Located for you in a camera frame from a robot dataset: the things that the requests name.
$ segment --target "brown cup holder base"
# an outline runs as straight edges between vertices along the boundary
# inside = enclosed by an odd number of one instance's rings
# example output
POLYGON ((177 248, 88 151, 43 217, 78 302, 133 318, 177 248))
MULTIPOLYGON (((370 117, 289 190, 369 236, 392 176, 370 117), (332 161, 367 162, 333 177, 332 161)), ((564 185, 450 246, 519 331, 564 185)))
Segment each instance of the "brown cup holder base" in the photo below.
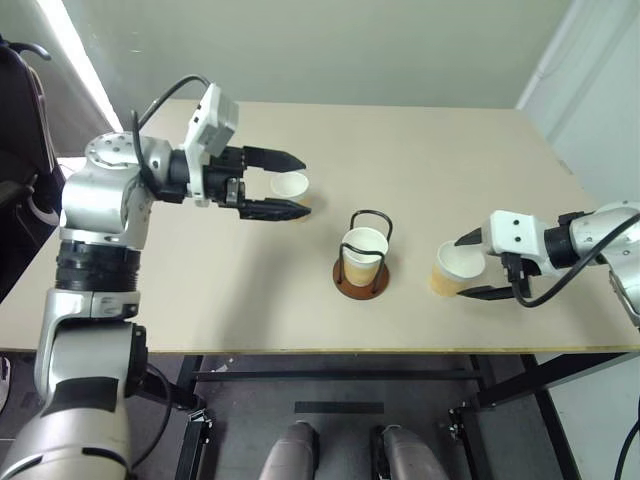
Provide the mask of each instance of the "brown cup holder base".
POLYGON ((380 278, 378 280, 378 289, 373 293, 373 282, 369 285, 365 285, 364 287, 356 287, 349 283, 346 276, 342 276, 342 282, 338 283, 340 279, 340 260, 336 260, 336 263, 333 265, 333 283, 336 285, 336 288, 340 290, 344 295, 349 298, 353 298, 355 300, 370 300, 372 298, 376 298, 382 292, 385 291, 387 285, 389 285, 389 269, 386 265, 382 267, 382 273, 380 274, 380 278))

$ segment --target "robot leg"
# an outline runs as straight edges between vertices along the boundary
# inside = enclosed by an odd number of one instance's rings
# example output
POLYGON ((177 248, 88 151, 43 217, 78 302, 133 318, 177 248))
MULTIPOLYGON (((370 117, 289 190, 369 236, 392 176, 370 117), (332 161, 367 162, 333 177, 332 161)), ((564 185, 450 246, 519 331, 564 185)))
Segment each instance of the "robot leg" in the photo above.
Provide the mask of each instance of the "robot leg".
POLYGON ((431 449, 415 433, 399 426, 382 433, 391 480, 448 480, 431 449))
POLYGON ((318 434, 308 423, 297 422, 271 448, 260 480, 312 480, 318 460, 318 434))

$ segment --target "black wire cup holder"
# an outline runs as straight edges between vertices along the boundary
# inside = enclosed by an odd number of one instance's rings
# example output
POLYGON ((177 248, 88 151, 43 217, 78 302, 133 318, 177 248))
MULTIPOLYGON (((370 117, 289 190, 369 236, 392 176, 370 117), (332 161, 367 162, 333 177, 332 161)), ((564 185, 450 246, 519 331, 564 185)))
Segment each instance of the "black wire cup holder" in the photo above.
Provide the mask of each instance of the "black wire cup holder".
MULTIPOLYGON (((351 216, 351 221, 349 222, 349 231, 353 230, 356 217, 363 214, 377 215, 387 222, 387 225, 389 226, 389 230, 387 231, 387 242, 389 242, 391 240, 391 233, 393 232, 393 222, 391 222, 391 219, 387 215, 378 210, 358 210, 357 212, 355 212, 351 216)), ((385 259, 386 255, 378 250, 362 250, 360 248, 354 247, 348 242, 342 242, 340 243, 338 260, 333 265, 333 282, 335 283, 338 290, 340 290, 340 292, 348 297, 354 298, 356 300, 369 300, 371 298, 375 298, 382 292, 384 292, 384 290, 387 288, 387 285, 389 284, 389 267, 387 267, 385 259), (344 273, 345 248, 351 250, 352 252, 359 253, 360 255, 377 255, 380 257, 378 269, 371 283, 364 286, 357 286, 349 282, 349 279, 344 273)))

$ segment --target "beige tabletop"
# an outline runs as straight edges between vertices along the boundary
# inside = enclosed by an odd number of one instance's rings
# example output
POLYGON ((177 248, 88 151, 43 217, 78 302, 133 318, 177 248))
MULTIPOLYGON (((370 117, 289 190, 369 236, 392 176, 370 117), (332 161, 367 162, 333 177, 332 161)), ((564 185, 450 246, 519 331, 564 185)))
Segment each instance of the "beige tabletop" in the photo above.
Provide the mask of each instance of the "beige tabletop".
MULTIPOLYGON (((175 146, 194 102, 162 108, 147 135, 175 146)), ((537 309, 515 301, 443 298, 429 290, 442 242, 495 209, 558 214, 594 207, 519 112, 242 103, 235 145, 286 150, 308 166, 306 222, 240 221, 233 210, 155 204, 142 255, 140 314, 154 351, 505 352, 640 349, 608 283, 592 267, 537 309), (387 290, 370 301, 331 278, 351 213, 394 222, 387 290)), ((248 197, 269 195, 249 171, 248 197)), ((362 224, 372 220, 362 219, 362 224)), ((0 305, 0 349, 36 347, 52 286, 54 235, 0 305)), ((476 284, 505 284, 499 259, 476 284)), ((534 279, 540 292, 552 280, 534 279)))

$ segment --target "paper cup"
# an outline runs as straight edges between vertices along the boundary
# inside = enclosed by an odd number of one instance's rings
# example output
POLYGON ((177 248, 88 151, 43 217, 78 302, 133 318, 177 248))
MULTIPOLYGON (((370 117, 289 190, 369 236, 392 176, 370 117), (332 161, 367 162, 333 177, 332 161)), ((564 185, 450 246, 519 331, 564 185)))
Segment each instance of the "paper cup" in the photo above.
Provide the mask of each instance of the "paper cup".
MULTIPOLYGON (((358 227, 349 230, 342 238, 342 243, 348 243, 360 250, 378 251, 387 254, 389 243, 387 238, 378 230, 369 227, 358 227)), ((344 274, 347 280, 356 287, 369 285, 378 271, 380 255, 363 255, 343 247, 344 274)))
POLYGON ((484 253, 479 245, 443 243, 438 248, 436 262, 431 272, 431 289, 438 295, 453 297, 464 290, 485 269, 484 253))
MULTIPOLYGON (((271 191, 276 197, 299 203, 305 207, 309 206, 307 196, 309 190, 309 179, 299 172, 279 173, 271 178, 271 191)), ((294 221, 305 221, 309 215, 298 218, 294 221)))

